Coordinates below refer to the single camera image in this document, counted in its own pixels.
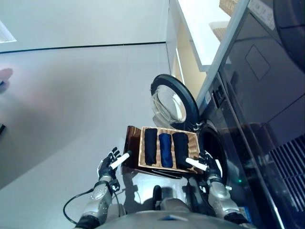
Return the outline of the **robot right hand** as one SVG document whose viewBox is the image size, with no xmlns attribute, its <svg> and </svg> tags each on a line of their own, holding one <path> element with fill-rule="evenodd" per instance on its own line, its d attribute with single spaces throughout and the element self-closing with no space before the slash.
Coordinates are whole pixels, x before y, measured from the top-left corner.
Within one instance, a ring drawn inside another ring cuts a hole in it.
<svg viewBox="0 0 305 229">
<path fill-rule="evenodd" d="M 222 178 L 223 170 L 218 159 L 214 159 L 213 156 L 206 150 L 199 154 L 198 159 L 192 159 L 187 157 L 185 162 L 196 169 L 199 169 L 206 173 L 208 177 L 215 176 Z"/>
</svg>

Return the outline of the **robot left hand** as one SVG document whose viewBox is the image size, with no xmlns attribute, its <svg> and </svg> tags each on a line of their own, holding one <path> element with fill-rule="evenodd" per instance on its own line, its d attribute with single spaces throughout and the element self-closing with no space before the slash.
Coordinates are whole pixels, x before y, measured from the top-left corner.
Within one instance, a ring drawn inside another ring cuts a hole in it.
<svg viewBox="0 0 305 229">
<path fill-rule="evenodd" d="M 99 179 L 104 176 L 109 176 L 111 179 L 116 179 L 117 168 L 125 162 L 132 155 L 132 151 L 128 150 L 126 153 L 121 154 L 117 147 L 113 148 L 106 158 L 100 161 L 97 168 Z"/>
</svg>

